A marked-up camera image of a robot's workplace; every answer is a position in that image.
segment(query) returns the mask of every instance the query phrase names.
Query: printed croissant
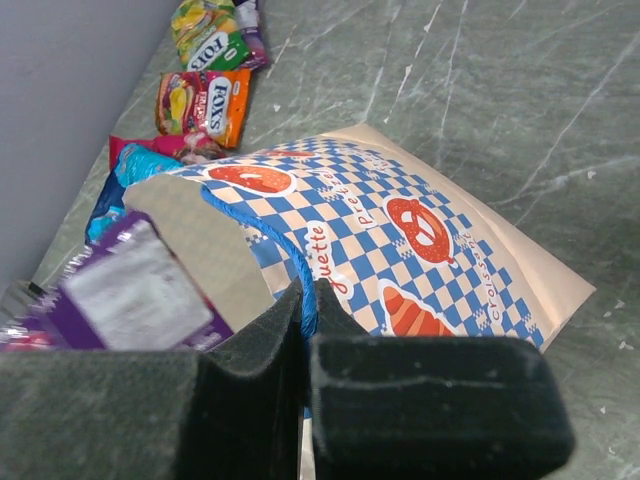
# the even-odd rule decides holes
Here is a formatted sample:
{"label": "printed croissant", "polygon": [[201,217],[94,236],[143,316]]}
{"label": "printed croissant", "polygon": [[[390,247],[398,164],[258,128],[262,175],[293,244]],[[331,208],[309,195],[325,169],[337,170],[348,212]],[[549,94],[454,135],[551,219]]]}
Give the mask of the printed croissant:
{"label": "printed croissant", "polygon": [[442,320],[415,300],[403,296],[400,290],[387,285],[382,291],[382,297],[389,313],[391,328],[397,336],[453,336],[453,332]]}

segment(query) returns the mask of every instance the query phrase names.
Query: green candy bag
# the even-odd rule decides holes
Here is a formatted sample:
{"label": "green candy bag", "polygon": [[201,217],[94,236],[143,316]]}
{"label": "green candy bag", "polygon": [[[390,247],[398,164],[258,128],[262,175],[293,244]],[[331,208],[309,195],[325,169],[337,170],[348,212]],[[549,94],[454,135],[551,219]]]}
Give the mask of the green candy bag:
{"label": "green candy bag", "polygon": [[232,0],[184,0],[171,18],[171,33],[188,71],[234,70],[249,56],[234,18]]}

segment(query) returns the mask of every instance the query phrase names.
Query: marble surface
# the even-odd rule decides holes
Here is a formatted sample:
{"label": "marble surface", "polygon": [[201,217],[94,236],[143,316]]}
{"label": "marble surface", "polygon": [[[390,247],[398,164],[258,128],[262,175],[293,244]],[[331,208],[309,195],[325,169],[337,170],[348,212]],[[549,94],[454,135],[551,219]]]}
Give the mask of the marble surface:
{"label": "marble surface", "polygon": [[[547,358],[578,436],[559,480],[640,479],[640,2],[266,0],[242,150],[366,121],[593,283]],[[167,36],[114,133],[155,135]],[[35,280],[82,243],[93,168]]]}

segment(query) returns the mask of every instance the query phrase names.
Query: black foam block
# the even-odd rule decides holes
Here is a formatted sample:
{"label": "black foam block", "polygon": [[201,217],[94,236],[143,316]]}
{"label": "black foam block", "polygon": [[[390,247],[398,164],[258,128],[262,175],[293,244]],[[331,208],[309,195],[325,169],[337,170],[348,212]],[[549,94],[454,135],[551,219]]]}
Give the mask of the black foam block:
{"label": "black foam block", "polygon": [[211,354],[0,355],[0,478],[297,480],[300,294]]}
{"label": "black foam block", "polygon": [[318,296],[318,334],[369,335],[351,315],[345,312],[331,284],[326,279],[316,282]]}
{"label": "black foam block", "polygon": [[532,480],[574,446],[550,369],[520,340],[320,335],[310,368],[319,480]]}

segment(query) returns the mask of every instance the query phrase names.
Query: white label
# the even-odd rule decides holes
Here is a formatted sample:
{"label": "white label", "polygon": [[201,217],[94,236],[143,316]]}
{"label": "white label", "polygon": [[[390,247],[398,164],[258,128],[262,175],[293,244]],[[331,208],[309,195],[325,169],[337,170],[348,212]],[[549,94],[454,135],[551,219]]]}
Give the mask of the white label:
{"label": "white label", "polygon": [[211,312],[150,225],[135,242],[62,283],[112,350],[166,350],[206,325]]}
{"label": "white label", "polygon": [[224,133],[227,128],[227,109],[231,96],[231,81],[226,77],[217,77],[209,84],[209,102],[207,104],[207,131],[211,136]]}
{"label": "white label", "polygon": [[313,278],[315,280],[326,278],[340,300],[349,300],[353,297],[353,284],[336,270],[333,262],[329,226],[324,222],[311,220],[307,223],[304,239],[307,241],[305,250],[311,257]]}
{"label": "white label", "polygon": [[502,311],[504,311],[504,307],[501,305],[498,290],[493,284],[489,267],[487,267],[487,264],[483,260],[484,253],[478,247],[478,244],[471,233],[468,231],[462,231],[460,234],[461,238],[464,239],[464,242],[471,249],[471,252],[476,259],[476,267],[480,270],[480,281],[482,282],[484,291],[487,294],[487,313],[489,314],[489,321],[500,322],[502,321]]}
{"label": "white label", "polygon": [[258,28],[258,8],[255,0],[248,0],[236,7],[238,28]]}
{"label": "white label", "polygon": [[215,32],[206,42],[200,45],[200,48],[193,54],[187,72],[203,70],[218,58],[229,45],[229,35],[226,32]]}
{"label": "white label", "polygon": [[351,209],[354,213],[355,219],[362,228],[373,228],[378,226],[378,222],[376,222],[369,212],[367,212],[362,205],[362,202],[358,197],[356,197],[349,187],[343,184],[332,172],[328,170],[311,170],[312,173],[318,175],[322,181],[324,181],[329,187],[331,187],[331,191],[337,193],[342,197],[344,203]]}
{"label": "white label", "polygon": [[224,54],[224,59],[229,62],[231,61],[231,59],[233,57],[235,57],[238,54],[238,50],[235,48],[230,48],[229,50],[227,50],[227,53]]}

